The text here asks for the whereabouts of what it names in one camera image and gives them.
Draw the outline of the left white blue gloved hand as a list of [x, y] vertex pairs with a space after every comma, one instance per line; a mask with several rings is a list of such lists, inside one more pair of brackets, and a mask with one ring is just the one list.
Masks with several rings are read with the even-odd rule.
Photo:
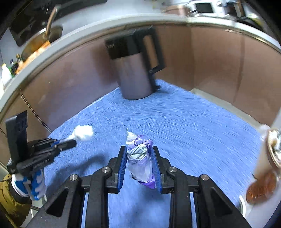
[[11, 185], [21, 197], [29, 197], [32, 201], [41, 199], [46, 192], [43, 170], [36, 171], [30, 177], [13, 174]]

